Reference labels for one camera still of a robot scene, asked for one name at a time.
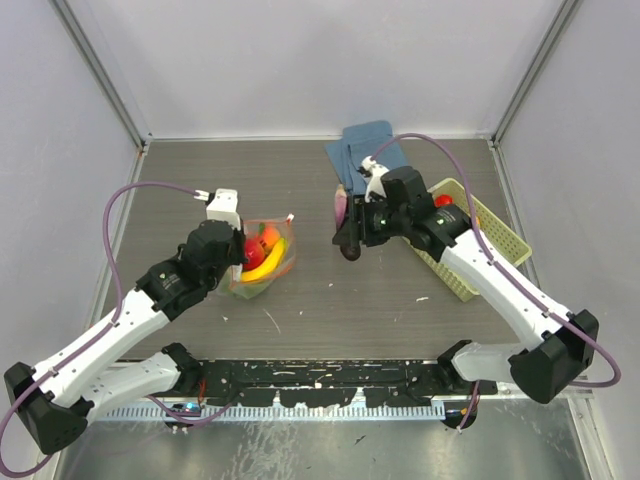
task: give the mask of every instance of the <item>metal frame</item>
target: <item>metal frame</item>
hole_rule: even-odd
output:
[[[542,72],[547,60],[558,44],[560,37],[567,29],[567,26],[581,4],[582,0],[563,0],[562,5],[558,9],[556,16],[549,26],[549,29],[545,33],[542,43],[540,43],[527,72],[522,78],[520,85],[518,85],[516,92],[513,94],[511,102],[509,102],[509,106],[498,124],[496,133],[491,138],[493,143],[499,145],[504,138],[507,129],[518,113],[518,110],[520,110],[520,106],[529,94],[531,87]]]
[[[116,115],[124,125],[125,129],[129,133],[129,136],[139,149],[142,149],[147,143],[147,138],[150,134],[147,132],[141,132],[136,126],[129,109],[123,101],[121,95],[118,93],[118,89],[114,85],[111,77],[107,73],[103,62],[96,53],[93,45],[89,41],[83,27],[78,22],[78,19],[69,6],[67,0],[49,0],[49,3],[58,14],[60,21],[69,33],[69,37],[78,48],[78,51],[82,58],[86,61],[89,70],[93,74],[96,82],[102,89],[103,93],[107,97],[109,103],[113,107]]]

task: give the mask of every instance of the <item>blue cloth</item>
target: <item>blue cloth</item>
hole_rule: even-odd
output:
[[[342,130],[342,139],[325,145],[324,149],[329,155],[333,168],[348,192],[363,195],[367,190],[367,183],[358,168],[362,160],[375,151],[383,143],[393,138],[391,124],[384,120],[354,125]],[[379,156],[381,163],[389,170],[409,165],[407,157],[399,144],[394,143],[387,147]]]

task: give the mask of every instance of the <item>yellow basket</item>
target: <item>yellow basket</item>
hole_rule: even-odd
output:
[[[449,195],[453,198],[453,202],[469,214],[469,206],[465,196],[464,187],[454,178],[445,178],[443,181],[434,185],[429,192],[436,199],[440,195]],[[473,197],[473,203],[476,207],[476,213],[480,218],[480,228],[487,236],[489,241],[512,265],[518,266],[531,256],[531,247],[515,234],[502,220],[496,217],[491,210],[485,207],[476,197]],[[416,250],[411,247],[414,252],[424,262],[436,272],[444,283],[455,293],[460,300],[468,302],[478,292],[471,285],[453,273],[447,267],[440,263],[436,263],[427,253]]]

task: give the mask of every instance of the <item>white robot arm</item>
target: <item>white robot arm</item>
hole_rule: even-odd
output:
[[[53,370],[102,331],[115,309],[33,368],[17,363],[7,370],[4,377],[12,402],[47,372],[55,373],[18,411],[43,453],[65,448],[94,420],[121,405],[158,392],[193,390],[202,377],[201,365],[180,344],[117,371],[108,368],[140,340],[204,300],[229,268],[241,268],[245,238],[237,204],[235,190],[218,189],[210,196],[207,220],[189,234],[175,256],[152,266],[136,282],[114,326],[65,368]]]
[[[460,380],[516,383],[533,400],[548,403],[591,363],[593,348],[550,318],[552,313],[594,341],[598,321],[587,310],[577,315],[535,287],[480,232],[493,260],[489,261],[468,215],[455,205],[437,208],[420,174],[413,168],[388,170],[370,157],[360,172],[367,179],[365,195],[348,198],[347,215],[334,236],[348,260],[360,256],[360,244],[380,245],[404,236],[412,246],[471,283],[506,320],[519,342],[480,345],[463,340],[439,359],[451,384]],[[507,277],[499,263],[534,298],[548,307],[542,312]]]

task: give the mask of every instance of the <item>purple cable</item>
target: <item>purple cable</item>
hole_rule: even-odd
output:
[[[157,406],[159,406],[160,409],[163,412],[165,412],[167,415],[169,415],[174,420],[177,420],[178,422],[181,422],[181,423],[186,423],[188,425],[193,425],[194,427],[204,427],[207,423],[210,423],[211,421],[215,420],[216,418],[222,416],[222,414],[224,412],[226,412],[227,410],[229,410],[229,408],[231,407],[231,404],[228,403],[224,407],[222,407],[220,410],[218,410],[216,413],[214,413],[213,415],[209,415],[208,417],[201,418],[199,420],[191,420],[189,418],[181,417],[180,415],[178,415],[176,412],[171,410],[169,407],[167,407],[164,403],[162,403],[157,398],[152,397],[151,395],[148,395],[147,398],[149,400],[151,400],[153,403],[155,403]]]
[[[109,217],[111,214],[111,209],[113,207],[113,204],[116,202],[116,200],[118,200],[118,198],[123,193],[139,187],[164,187],[164,188],[169,188],[172,190],[188,193],[190,195],[193,195],[194,197],[198,196],[198,192],[196,192],[193,188],[183,187],[181,185],[175,185],[173,183],[166,183],[166,182],[131,183],[129,185],[125,185],[124,187],[120,188],[111,196],[111,198],[107,202],[107,205],[105,206],[104,214],[102,216],[102,243],[104,245],[105,253],[107,254],[107,263],[109,264],[109,268],[111,269],[112,279],[116,287],[117,300],[116,300],[116,309],[113,314],[113,317],[111,318],[111,321],[107,325],[105,325],[105,327],[102,330],[100,330],[93,338],[91,338],[91,340],[89,340],[87,343],[82,345],[75,352],[71,353],[68,357],[66,357],[64,360],[58,363],[55,367],[53,367],[52,370],[48,371],[38,380],[33,382],[24,392],[22,392],[22,394],[16,399],[16,401],[13,402],[13,404],[11,405],[11,407],[3,417],[2,422],[0,422],[0,445],[2,444],[2,439],[7,429],[7,425],[9,424],[9,420],[11,420],[11,417],[18,411],[18,408],[24,403],[25,399],[29,395],[31,395],[36,389],[38,389],[40,385],[42,385],[44,382],[46,382],[52,376],[54,376],[54,372],[60,371],[61,368],[64,368],[71,361],[78,358],[78,356],[82,355],[89,348],[95,345],[102,337],[104,337],[109,332],[109,330],[111,330],[111,328],[113,328],[114,324],[117,322],[118,318],[120,317],[120,314],[122,313],[122,302],[124,300],[124,294],[122,292],[122,282],[120,280],[118,267],[116,266],[116,261],[113,258],[113,250],[111,249],[111,244],[109,242]],[[51,458],[52,458],[51,455],[47,455],[45,459],[42,460],[42,462],[40,462],[30,470],[26,470],[23,472],[14,472],[12,470],[9,470],[9,468],[5,465],[4,460],[2,459],[2,454],[0,453],[0,473],[2,473],[3,475],[9,478],[28,477],[30,475],[33,475],[40,469],[42,469],[49,462],[49,460],[51,460]]]
[[[467,411],[462,417],[462,421],[460,425],[456,428],[458,432],[462,433],[462,429],[467,424],[467,420],[469,420],[469,416],[471,412],[476,408],[476,399],[478,398],[478,390],[480,389],[480,380],[477,380],[475,385],[473,386],[473,393],[471,394],[471,401],[469,402],[469,406],[467,407]]]
[[[396,135],[394,138],[392,138],[391,140],[386,142],[384,145],[382,145],[380,148],[378,148],[376,153],[374,153],[371,156],[371,158],[373,160],[375,160],[376,157],[380,154],[380,152],[382,152],[385,148],[387,148],[389,145],[391,145],[391,144],[393,144],[393,143],[395,143],[398,140],[401,140],[403,138],[419,138],[419,139],[422,139],[422,140],[426,140],[427,142],[431,143],[432,145],[435,145],[436,147],[438,147],[447,156],[447,158],[449,158],[449,160],[451,160],[451,163],[453,164],[453,166],[455,167],[455,169],[458,172],[458,175],[460,175],[460,178],[462,179],[462,184],[464,185],[464,190],[465,190],[465,196],[467,198],[467,203],[469,204],[469,213],[470,213],[470,217],[471,217],[471,228],[473,229],[473,232],[474,232],[474,234],[476,236],[476,239],[478,240],[478,244],[482,248],[482,251],[487,256],[489,261],[493,262],[493,265],[498,269],[498,271],[500,273],[502,273],[502,275],[507,280],[509,280],[509,282],[514,287],[516,287],[516,289],[518,291],[520,291],[520,293],[522,293],[528,300],[530,300],[542,312],[549,311],[549,308],[543,302],[538,300],[529,290],[527,290],[527,288],[524,285],[522,285],[513,275],[511,275],[507,271],[507,269],[504,268],[504,266],[502,266],[499,262],[495,262],[494,261],[494,257],[492,255],[491,251],[489,250],[489,247],[487,246],[487,244],[482,239],[482,235],[480,235],[480,228],[478,227],[478,221],[477,221],[477,217],[476,217],[476,207],[473,204],[473,198],[471,196],[471,188],[469,186],[469,180],[467,179],[466,174],[462,170],[462,166],[460,165],[460,162],[458,161],[458,159],[456,159],[456,157],[453,155],[453,153],[451,153],[451,151],[449,151],[449,149],[447,147],[445,147],[442,143],[440,143],[439,141],[437,141],[437,140],[435,140],[435,139],[433,139],[433,138],[431,138],[431,137],[429,137],[427,135],[422,135],[420,133],[403,133],[401,135]],[[565,327],[567,330],[569,330],[571,333],[573,333],[574,335],[579,337],[582,341],[584,341],[587,345],[589,345],[591,348],[593,348],[600,355],[602,355],[602,357],[607,361],[607,363],[609,363],[609,365],[611,365],[611,369],[613,370],[613,377],[611,377],[610,380],[606,380],[604,382],[581,382],[581,381],[578,381],[578,382],[572,382],[571,385],[576,386],[576,387],[586,387],[586,388],[605,388],[605,387],[611,387],[611,386],[617,384],[620,381],[620,378],[622,377],[622,372],[620,371],[620,367],[618,366],[618,363],[615,361],[615,359],[613,358],[613,356],[609,352],[607,352],[604,348],[602,348],[595,340],[593,340],[591,337],[589,337],[587,334],[585,334],[582,330],[580,330],[579,328],[577,328],[574,325],[572,325],[569,322],[567,322],[564,318],[562,318],[557,313],[551,312],[550,317],[552,319],[554,319],[556,322],[558,322],[560,325]]]

